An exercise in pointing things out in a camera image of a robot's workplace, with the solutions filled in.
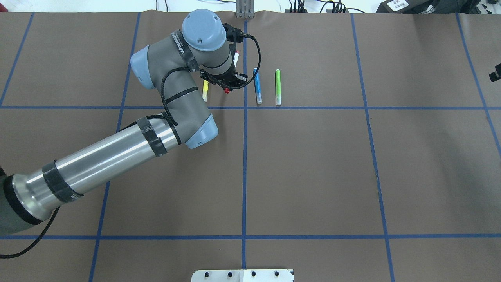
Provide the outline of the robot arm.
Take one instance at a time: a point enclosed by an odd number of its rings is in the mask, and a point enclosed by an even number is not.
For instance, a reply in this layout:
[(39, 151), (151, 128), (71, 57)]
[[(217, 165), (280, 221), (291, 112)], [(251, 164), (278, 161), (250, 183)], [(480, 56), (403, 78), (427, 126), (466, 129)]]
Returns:
[(245, 38), (255, 39), (213, 11), (197, 9), (180, 29), (133, 54), (131, 71), (144, 88), (158, 91), (163, 111), (32, 173), (3, 174), (1, 235), (52, 219), (62, 205), (176, 146), (194, 149), (216, 138), (218, 126), (192, 74), (229, 91), (244, 88), (252, 79), (236, 71), (233, 59)]

